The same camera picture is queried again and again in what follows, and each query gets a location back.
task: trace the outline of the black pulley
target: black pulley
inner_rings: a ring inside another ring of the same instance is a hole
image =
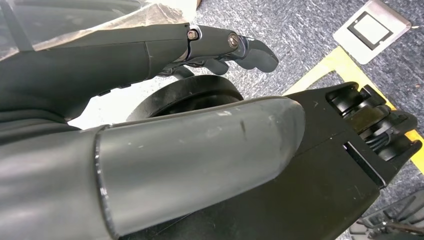
[[[243,100],[237,88],[217,75],[191,76],[169,84],[141,102],[127,121],[206,109]]]

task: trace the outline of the screw head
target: screw head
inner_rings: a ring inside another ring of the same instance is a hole
[[[199,38],[199,33],[196,30],[190,30],[187,33],[187,37],[189,40],[197,40]]]
[[[233,49],[239,47],[239,36],[234,32],[230,33],[228,36],[228,44]]]

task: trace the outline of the yellow tape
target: yellow tape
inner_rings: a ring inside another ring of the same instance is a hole
[[[318,81],[328,73],[336,71],[345,82],[357,82],[361,89],[365,85],[370,85],[377,93],[379,93],[386,101],[387,105],[391,109],[395,109],[395,106],[389,102],[389,100],[382,94],[376,85],[365,75],[365,73],[356,65],[356,63],[349,57],[349,55],[343,50],[342,47],[338,46],[332,52],[330,52],[324,59],[322,59],[316,66],[314,66],[305,76],[291,86],[284,95],[297,93],[307,89],[313,83]],[[424,143],[423,137],[413,130],[406,134],[411,140],[420,140]],[[412,162],[416,167],[424,173],[424,149],[417,152],[412,158]]]

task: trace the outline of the transparent plastic sheet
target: transparent plastic sheet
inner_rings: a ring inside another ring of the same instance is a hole
[[[19,52],[10,28],[22,29],[33,49],[40,51],[100,30],[187,23],[196,15],[197,0],[0,0],[0,4],[1,61]],[[12,16],[5,16],[1,9],[5,4]]]
[[[18,52],[19,50],[16,47],[8,26],[6,25],[2,7],[0,6],[0,61],[13,56]]]

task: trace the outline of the black cord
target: black cord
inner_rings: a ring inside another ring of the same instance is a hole
[[[387,133],[382,133],[381,135],[379,135],[378,137],[378,140],[374,140],[373,139],[373,142],[372,143],[369,143],[368,144],[368,146],[375,152],[375,151],[378,151],[379,149],[381,149],[382,147],[384,147],[384,146],[386,146],[388,143],[389,143],[389,141],[390,141],[390,138],[389,138],[389,135],[387,134]]]
[[[383,139],[385,137],[386,133],[383,132],[382,134],[378,135],[378,136],[372,136],[371,138],[369,138],[368,140],[365,141],[366,144],[370,145],[372,143],[375,143],[381,139]]]

